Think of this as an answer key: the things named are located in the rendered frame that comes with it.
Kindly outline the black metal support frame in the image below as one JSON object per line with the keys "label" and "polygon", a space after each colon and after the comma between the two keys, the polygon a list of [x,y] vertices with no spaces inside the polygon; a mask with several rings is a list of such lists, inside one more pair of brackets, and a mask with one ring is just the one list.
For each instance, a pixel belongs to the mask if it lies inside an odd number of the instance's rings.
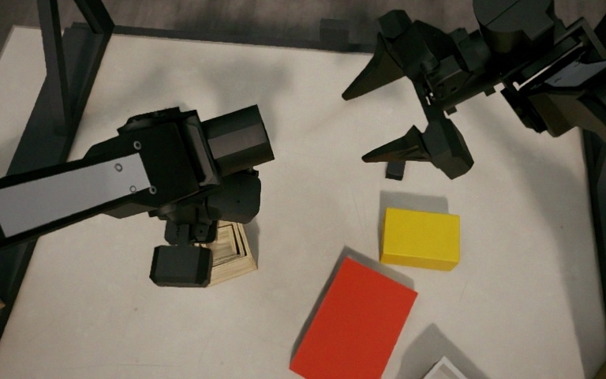
{"label": "black metal support frame", "polygon": [[[72,124],[69,89],[65,70],[58,0],[36,0],[43,41],[44,58],[50,93],[55,136],[67,137]],[[114,30],[102,0],[74,0],[94,34],[104,34],[110,42]],[[606,50],[606,14],[594,28],[594,33]],[[606,143],[600,149],[595,167],[597,186],[606,186]]]}

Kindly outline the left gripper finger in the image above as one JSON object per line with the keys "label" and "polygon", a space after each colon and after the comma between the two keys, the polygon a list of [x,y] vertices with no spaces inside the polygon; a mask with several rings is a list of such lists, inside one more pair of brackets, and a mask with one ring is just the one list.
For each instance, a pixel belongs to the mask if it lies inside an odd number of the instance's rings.
{"label": "left gripper finger", "polygon": [[[422,132],[413,125],[408,132],[387,144],[384,144],[361,157],[365,163],[419,161],[430,162],[436,169],[421,136]],[[419,149],[420,148],[420,151]]]}
{"label": "left gripper finger", "polygon": [[367,66],[343,92],[342,98],[347,101],[383,87],[405,77],[402,67],[392,58],[387,50],[382,34],[378,32],[375,54]]}

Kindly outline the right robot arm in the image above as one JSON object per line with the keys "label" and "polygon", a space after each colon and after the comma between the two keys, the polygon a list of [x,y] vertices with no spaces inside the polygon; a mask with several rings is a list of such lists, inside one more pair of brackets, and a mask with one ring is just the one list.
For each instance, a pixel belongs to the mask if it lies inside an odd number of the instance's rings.
{"label": "right robot arm", "polygon": [[0,252],[99,214],[152,218],[201,199],[201,225],[250,223],[253,167],[275,159],[261,119],[257,104],[202,122],[179,107],[138,114],[83,159],[0,178]]}

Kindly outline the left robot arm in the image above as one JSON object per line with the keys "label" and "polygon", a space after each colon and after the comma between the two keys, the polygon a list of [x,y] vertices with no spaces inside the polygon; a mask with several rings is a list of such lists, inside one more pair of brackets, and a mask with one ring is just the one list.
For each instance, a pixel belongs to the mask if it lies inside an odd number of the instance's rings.
{"label": "left robot arm", "polygon": [[[473,0],[473,11],[501,73],[505,88],[500,93],[525,128],[560,137],[577,126],[606,143],[606,50],[584,17],[566,28],[555,15],[554,0]],[[406,77],[428,84],[443,100],[481,65],[477,53],[463,54],[459,43],[466,38],[463,28],[446,34],[415,20],[392,49]],[[525,83],[581,42],[584,47],[518,90],[513,85]]]}

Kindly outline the red flat rectangular block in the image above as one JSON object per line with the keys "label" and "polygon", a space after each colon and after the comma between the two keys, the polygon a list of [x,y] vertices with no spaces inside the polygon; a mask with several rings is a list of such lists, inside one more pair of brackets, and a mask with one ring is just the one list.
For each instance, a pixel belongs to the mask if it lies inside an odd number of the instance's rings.
{"label": "red flat rectangular block", "polygon": [[418,292],[346,257],[289,369],[381,379]]}

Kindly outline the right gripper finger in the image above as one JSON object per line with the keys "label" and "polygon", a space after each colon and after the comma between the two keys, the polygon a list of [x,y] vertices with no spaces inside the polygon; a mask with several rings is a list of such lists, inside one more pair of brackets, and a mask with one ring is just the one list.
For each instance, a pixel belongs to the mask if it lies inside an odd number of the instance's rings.
{"label": "right gripper finger", "polygon": [[[165,228],[165,233],[164,233],[164,239],[167,242],[168,242],[169,233],[170,233],[171,221],[172,220],[167,220],[166,221],[166,228]],[[209,225],[208,240],[206,242],[191,242],[191,243],[208,244],[208,243],[214,242],[215,238],[216,238],[217,223],[218,223],[218,220],[212,220],[211,225]]]}

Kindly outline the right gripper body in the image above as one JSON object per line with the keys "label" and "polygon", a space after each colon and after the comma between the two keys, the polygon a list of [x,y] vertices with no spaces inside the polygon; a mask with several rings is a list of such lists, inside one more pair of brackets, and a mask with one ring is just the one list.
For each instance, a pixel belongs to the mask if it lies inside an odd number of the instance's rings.
{"label": "right gripper body", "polygon": [[205,288],[211,283],[211,249],[190,246],[191,242],[208,240],[209,225],[198,222],[202,201],[157,216],[159,220],[172,220],[170,246],[155,247],[151,262],[149,278],[158,287]]}

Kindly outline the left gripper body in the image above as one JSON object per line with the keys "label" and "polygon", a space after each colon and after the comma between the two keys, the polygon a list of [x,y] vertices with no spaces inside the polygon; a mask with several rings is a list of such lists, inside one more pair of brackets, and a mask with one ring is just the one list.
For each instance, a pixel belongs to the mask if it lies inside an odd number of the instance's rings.
{"label": "left gripper body", "polygon": [[[391,45],[412,24],[412,21],[404,9],[393,9],[378,20],[388,52],[398,65],[402,66]],[[450,180],[466,174],[474,165],[474,161],[463,135],[451,119],[446,117],[444,111],[449,116],[457,112],[456,105],[482,92],[490,96],[496,92],[494,86],[502,83],[499,79],[501,74],[479,29],[469,35],[465,28],[463,30],[467,35],[467,38],[459,43],[463,54],[468,58],[477,53],[481,60],[481,65],[473,69],[473,76],[463,87],[446,99],[440,100],[428,84],[412,82],[428,121],[421,136],[434,163]]]}

